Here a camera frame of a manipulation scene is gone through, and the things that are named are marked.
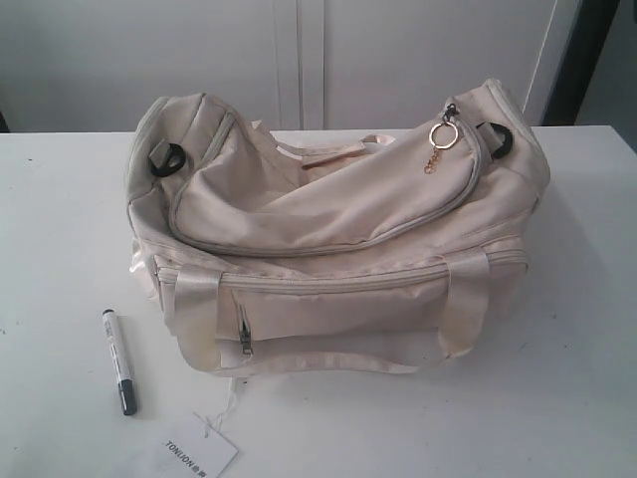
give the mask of hang tag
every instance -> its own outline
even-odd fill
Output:
[[[148,447],[119,463],[112,478],[217,478],[237,454],[210,421],[191,414]]]

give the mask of white wall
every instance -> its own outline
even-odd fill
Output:
[[[272,128],[414,126],[494,76],[538,122],[579,0],[2,0],[15,131],[208,92]]]
[[[595,68],[578,124],[611,124],[637,150],[637,24],[621,0]]]

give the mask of cream duffel bag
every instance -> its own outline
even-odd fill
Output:
[[[397,138],[305,148],[216,98],[162,98],[126,176],[131,271],[199,370],[414,371],[506,308],[548,181],[494,80]]]

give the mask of metal ring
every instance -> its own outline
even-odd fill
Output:
[[[436,144],[436,140],[434,139],[434,134],[436,133],[438,128],[441,126],[450,126],[454,130],[454,138],[448,144]],[[429,142],[436,149],[449,149],[453,147],[458,142],[459,137],[460,137],[460,132],[458,131],[458,127],[455,126],[452,122],[447,122],[447,121],[439,122],[438,124],[436,124],[434,127],[431,128],[431,131],[429,131]]]

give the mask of cabinet door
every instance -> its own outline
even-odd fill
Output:
[[[9,1],[0,45],[12,130],[132,130],[157,97],[200,92],[300,124],[295,0]]]
[[[577,3],[325,0],[324,125],[413,127],[489,77],[531,98],[535,122]]]

